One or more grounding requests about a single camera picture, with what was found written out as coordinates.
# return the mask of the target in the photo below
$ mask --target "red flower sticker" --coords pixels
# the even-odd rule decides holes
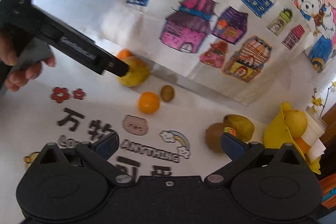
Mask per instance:
[[[73,91],[73,98],[83,100],[83,98],[86,96],[86,93],[82,89],[76,89]]]
[[[55,87],[51,98],[60,104],[64,100],[68,100],[70,98],[70,94],[68,93],[67,88]]]

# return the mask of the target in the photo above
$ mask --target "anime character poster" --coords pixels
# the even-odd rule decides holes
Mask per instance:
[[[306,51],[315,70],[324,70],[336,54],[336,0],[293,0],[314,32],[315,43]]]

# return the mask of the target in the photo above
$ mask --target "chinese character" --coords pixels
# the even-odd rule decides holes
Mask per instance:
[[[157,166],[157,165],[152,165],[153,171],[151,171],[152,176],[171,176],[171,167],[169,166]]]
[[[91,135],[91,140],[93,141],[96,139],[101,139],[104,136],[105,132],[114,132],[114,130],[111,128],[111,125],[109,123],[105,124],[103,128],[100,126],[101,120],[92,120],[89,124],[89,128],[94,128],[93,130],[89,130],[87,133]]]
[[[121,157],[121,156],[117,157],[117,162],[121,162],[123,164],[128,164],[128,165],[133,166],[132,167],[132,175],[130,175],[130,176],[132,176],[132,178],[134,180],[137,178],[138,167],[141,166],[141,163],[139,163],[138,161],[135,161],[135,160],[131,160],[131,159],[128,159],[128,158]],[[128,169],[127,169],[126,166],[117,164],[116,167],[118,167],[125,174],[129,175]]]
[[[75,118],[73,118],[72,116],[76,116],[80,119],[84,119],[85,116],[83,114],[80,114],[80,113],[78,113],[76,111],[73,111],[69,108],[65,108],[63,111],[68,113],[68,116],[66,116],[63,120],[57,121],[58,126],[62,127],[67,122],[73,122],[74,125],[73,125],[73,127],[70,127],[69,130],[72,131],[72,132],[75,131],[77,129],[78,125],[79,125],[79,121],[76,120]]]

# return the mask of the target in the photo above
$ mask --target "metal screw head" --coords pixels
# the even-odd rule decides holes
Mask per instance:
[[[128,183],[132,180],[132,177],[127,174],[118,175],[115,177],[116,182],[118,183]]]
[[[173,185],[174,185],[174,182],[172,182],[172,181],[166,181],[166,185],[167,185],[167,186],[173,186]]]
[[[208,181],[212,183],[220,183],[224,180],[224,178],[221,175],[213,174],[208,176]]]

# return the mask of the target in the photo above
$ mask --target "cartoon bear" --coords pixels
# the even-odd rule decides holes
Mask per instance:
[[[126,115],[123,120],[124,129],[134,135],[146,135],[148,133],[148,124],[146,119],[136,116]]]
[[[323,0],[297,0],[300,13],[308,21],[313,32],[316,30],[315,17],[319,14],[322,4]]]

